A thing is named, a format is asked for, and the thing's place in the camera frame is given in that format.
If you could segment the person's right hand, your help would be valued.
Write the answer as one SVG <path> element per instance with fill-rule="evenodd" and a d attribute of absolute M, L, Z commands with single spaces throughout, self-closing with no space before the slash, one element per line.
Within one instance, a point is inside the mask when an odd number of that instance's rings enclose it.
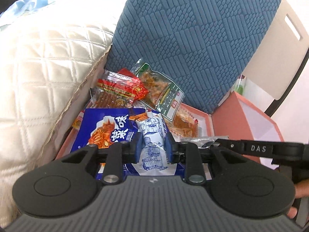
<path fill-rule="evenodd" d="M 301 199 L 309 196 L 309 179 L 303 180 L 294 185 L 295 187 L 295 199 Z M 297 208 L 291 207 L 288 212 L 289 218 L 294 218 L 297 215 Z"/>

